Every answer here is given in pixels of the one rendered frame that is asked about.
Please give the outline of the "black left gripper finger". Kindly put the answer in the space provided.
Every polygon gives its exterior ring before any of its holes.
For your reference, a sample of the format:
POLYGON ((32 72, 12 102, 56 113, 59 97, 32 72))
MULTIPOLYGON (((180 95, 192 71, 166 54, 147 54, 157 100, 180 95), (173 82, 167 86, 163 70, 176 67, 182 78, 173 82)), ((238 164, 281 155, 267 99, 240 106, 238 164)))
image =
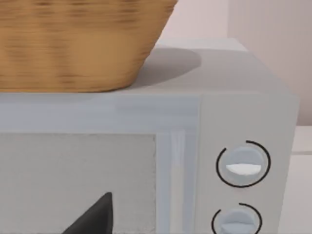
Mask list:
POLYGON ((113 194, 105 193, 61 234, 113 234, 113 194))

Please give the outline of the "pale microwave door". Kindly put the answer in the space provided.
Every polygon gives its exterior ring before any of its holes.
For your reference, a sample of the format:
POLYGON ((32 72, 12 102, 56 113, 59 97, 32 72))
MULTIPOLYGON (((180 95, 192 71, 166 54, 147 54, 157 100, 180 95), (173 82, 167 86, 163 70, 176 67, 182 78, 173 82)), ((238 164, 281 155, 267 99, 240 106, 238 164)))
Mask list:
POLYGON ((200 109, 194 94, 0 94, 0 234, 61 234, 106 192, 116 234, 190 234, 200 109))

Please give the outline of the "pale microwave knob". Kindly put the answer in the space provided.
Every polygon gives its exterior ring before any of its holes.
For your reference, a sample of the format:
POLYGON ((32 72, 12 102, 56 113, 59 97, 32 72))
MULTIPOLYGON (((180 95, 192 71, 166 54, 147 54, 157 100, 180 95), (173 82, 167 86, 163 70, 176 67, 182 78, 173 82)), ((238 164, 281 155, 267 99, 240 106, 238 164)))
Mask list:
POLYGON ((256 176, 264 166, 263 155, 255 148, 241 146, 225 156, 226 170, 236 176, 256 176))
POLYGON ((221 234, 254 234, 257 230, 254 215, 245 209, 233 209, 221 217, 221 234))

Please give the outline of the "woven wicker basket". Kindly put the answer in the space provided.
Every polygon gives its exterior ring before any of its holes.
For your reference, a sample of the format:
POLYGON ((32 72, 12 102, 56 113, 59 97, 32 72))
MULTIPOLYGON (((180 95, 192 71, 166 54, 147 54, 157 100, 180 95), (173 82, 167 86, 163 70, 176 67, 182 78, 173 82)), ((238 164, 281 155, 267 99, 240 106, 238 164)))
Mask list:
POLYGON ((131 85, 178 0, 0 0, 0 92, 131 85))

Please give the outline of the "pale microwave oven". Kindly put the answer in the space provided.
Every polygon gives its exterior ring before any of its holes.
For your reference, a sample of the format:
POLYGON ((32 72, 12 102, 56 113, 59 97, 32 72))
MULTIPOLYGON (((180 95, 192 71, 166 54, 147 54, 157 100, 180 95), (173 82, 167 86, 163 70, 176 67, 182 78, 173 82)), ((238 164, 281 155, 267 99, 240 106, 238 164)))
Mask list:
POLYGON ((251 212, 254 234, 278 231, 299 99, 234 39, 160 42, 131 87, 111 93, 201 97, 194 229, 221 234, 221 217, 251 212), (225 168, 226 154, 250 146, 264 157, 258 175, 225 168))

